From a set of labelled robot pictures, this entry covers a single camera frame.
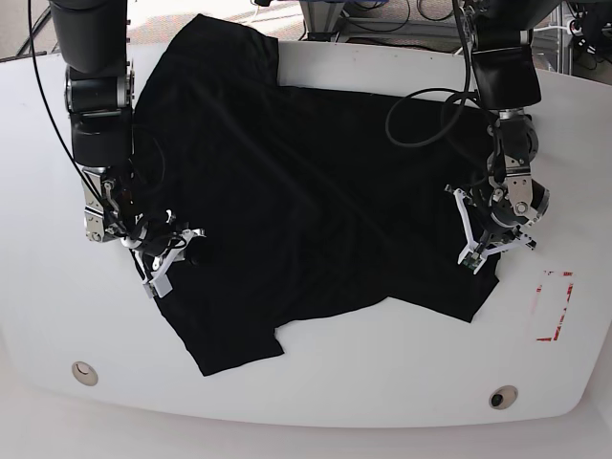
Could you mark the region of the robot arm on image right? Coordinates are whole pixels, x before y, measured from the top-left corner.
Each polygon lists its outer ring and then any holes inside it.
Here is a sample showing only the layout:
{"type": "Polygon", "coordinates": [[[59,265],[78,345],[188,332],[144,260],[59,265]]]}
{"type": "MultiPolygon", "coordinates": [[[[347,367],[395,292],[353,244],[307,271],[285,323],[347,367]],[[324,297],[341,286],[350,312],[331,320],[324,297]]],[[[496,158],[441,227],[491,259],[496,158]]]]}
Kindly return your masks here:
{"type": "Polygon", "coordinates": [[[539,149],[526,108],[541,101],[532,43],[554,1],[456,1],[453,10],[475,81],[473,102],[489,118],[493,148],[481,184],[453,192],[466,246],[458,257],[472,272],[497,253],[536,242],[525,229],[548,209],[549,190],[532,176],[539,149]]]}

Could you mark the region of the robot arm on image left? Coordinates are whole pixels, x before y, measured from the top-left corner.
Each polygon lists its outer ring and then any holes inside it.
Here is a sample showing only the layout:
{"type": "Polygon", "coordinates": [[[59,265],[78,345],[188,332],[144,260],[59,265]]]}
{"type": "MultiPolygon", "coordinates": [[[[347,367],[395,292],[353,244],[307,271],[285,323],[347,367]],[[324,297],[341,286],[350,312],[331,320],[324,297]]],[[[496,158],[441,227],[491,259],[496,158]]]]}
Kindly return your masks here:
{"type": "Polygon", "coordinates": [[[86,237],[130,251],[142,285],[162,298],[185,286],[202,228],[188,222],[171,193],[178,164],[153,128],[138,124],[134,71],[127,56],[127,2],[52,1],[66,63],[65,150],[84,191],[86,237]]]}

